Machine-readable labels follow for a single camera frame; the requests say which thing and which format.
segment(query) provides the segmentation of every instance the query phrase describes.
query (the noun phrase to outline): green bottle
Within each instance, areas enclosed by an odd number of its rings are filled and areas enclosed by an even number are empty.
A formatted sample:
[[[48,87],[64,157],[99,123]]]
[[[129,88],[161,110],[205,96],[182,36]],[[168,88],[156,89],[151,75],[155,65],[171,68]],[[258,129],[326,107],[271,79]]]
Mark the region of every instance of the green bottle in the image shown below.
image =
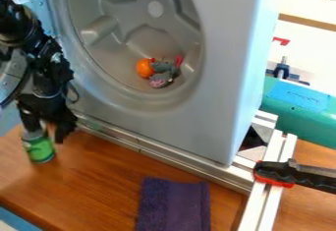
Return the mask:
[[[45,163],[55,156],[55,148],[49,139],[46,129],[40,129],[35,132],[24,130],[21,139],[32,162]]]

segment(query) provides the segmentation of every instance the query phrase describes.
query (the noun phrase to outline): metal bracket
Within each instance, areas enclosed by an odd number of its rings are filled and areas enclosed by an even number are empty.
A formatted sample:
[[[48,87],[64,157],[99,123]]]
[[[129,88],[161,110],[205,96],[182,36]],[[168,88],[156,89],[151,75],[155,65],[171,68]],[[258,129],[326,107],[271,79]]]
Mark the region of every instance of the metal bracket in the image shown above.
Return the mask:
[[[46,35],[55,36],[51,12],[47,0],[15,0],[16,3],[29,7],[41,21]]]

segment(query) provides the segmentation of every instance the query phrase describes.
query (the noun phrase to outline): red object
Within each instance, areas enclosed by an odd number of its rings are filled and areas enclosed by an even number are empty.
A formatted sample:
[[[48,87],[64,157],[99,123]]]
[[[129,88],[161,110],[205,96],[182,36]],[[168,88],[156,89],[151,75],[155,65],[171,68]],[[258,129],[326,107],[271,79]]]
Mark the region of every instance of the red object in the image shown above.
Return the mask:
[[[261,177],[260,175],[257,175],[255,171],[253,171],[253,176],[257,182],[266,183],[266,184],[283,187],[283,188],[293,188],[294,187],[294,183],[280,182],[280,181],[264,178],[264,177]]]
[[[175,65],[177,68],[180,68],[180,66],[182,65],[183,63],[183,57],[181,55],[178,55],[175,57]]]
[[[282,46],[287,46],[288,43],[289,43],[291,40],[289,40],[289,39],[287,39],[287,38],[273,37],[273,41],[280,41],[280,42],[281,42],[280,45],[282,45]]]

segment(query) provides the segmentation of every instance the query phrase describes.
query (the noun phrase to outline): wooden surface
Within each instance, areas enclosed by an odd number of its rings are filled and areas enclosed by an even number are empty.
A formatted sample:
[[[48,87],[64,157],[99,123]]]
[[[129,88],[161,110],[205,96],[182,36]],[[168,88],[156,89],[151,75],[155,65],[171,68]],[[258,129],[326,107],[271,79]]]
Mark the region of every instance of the wooden surface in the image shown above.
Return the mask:
[[[0,139],[0,205],[47,230],[134,230],[145,176],[198,182],[194,175],[85,133],[71,135],[57,158],[32,165],[18,129]],[[299,142],[302,163],[336,168],[334,150]],[[208,183],[212,231],[236,230],[246,197]],[[286,190],[274,230],[334,230],[336,197],[300,186]]]
[[[336,169],[336,151],[330,148],[299,141],[294,157],[302,164]],[[301,186],[285,190],[274,225],[277,230],[336,230],[336,196]]]
[[[336,30],[335,0],[281,0],[280,20]]]

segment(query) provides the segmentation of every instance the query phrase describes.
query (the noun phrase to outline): black clamp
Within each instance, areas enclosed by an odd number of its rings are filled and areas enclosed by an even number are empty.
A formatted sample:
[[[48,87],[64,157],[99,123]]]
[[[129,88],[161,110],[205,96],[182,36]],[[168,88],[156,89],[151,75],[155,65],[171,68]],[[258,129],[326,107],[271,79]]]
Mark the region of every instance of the black clamp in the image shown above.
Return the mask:
[[[295,184],[336,195],[336,169],[299,164],[295,159],[287,162],[260,161],[253,176],[258,182],[291,188]]]

